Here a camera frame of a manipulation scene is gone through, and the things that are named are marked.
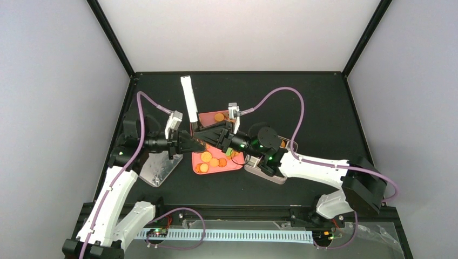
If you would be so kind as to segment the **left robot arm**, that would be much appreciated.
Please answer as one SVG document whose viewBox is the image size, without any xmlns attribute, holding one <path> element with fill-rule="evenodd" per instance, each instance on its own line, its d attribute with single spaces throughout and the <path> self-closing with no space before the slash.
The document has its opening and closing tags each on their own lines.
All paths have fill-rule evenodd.
<svg viewBox="0 0 458 259">
<path fill-rule="evenodd" d="M 126 198 L 138 180 L 151 154 L 166 152 L 169 159 L 176 155 L 203 151 L 205 146 L 189 132 L 180 131 L 182 113 L 168 111 L 165 130 L 152 132 L 147 123 L 152 120 L 139 112 L 139 119 L 125 120 L 120 143 L 112 150 L 103 189 L 81 230 L 73 239 L 65 240 L 65 258 L 124 258 L 137 234 L 152 221 L 163 199 L 143 199 L 119 219 Z"/>
</svg>

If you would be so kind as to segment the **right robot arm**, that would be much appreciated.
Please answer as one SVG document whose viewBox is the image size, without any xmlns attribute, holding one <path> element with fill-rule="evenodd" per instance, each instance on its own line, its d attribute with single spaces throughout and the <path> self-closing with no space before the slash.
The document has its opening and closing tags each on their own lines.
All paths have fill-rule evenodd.
<svg viewBox="0 0 458 259">
<path fill-rule="evenodd" d="M 335 188 L 320 196 L 308 210 L 308 220 L 315 226 L 349 212 L 363 216 L 380 213 L 387 180 L 365 158 L 327 160 L 301 156 L 293 147 L 282 146 L 278 133 L 263 122 L 244 133 L 236 130 L 235 123 L 221 121 L 195 127 L 193 136 L 223 152 L 231 148 L 257 158 L 257 167 L 265 176 L 301 178 Z"/>
</svg>

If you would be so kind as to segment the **metal serving tongs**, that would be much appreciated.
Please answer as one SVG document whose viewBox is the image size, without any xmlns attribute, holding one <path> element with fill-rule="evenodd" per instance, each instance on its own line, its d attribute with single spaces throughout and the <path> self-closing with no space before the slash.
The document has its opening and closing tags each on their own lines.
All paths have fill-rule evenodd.
<svg viewBox="0 0 458 259">
<path fill-rule="evenodd" d="M 200 120 L 198 117 L 197 103 L 194 96 L 191 76 L 180 77 L 180 82 L 183 88 L 191 129 L 193 132 L 196 132 L 199 128 Z"/>
</svg>

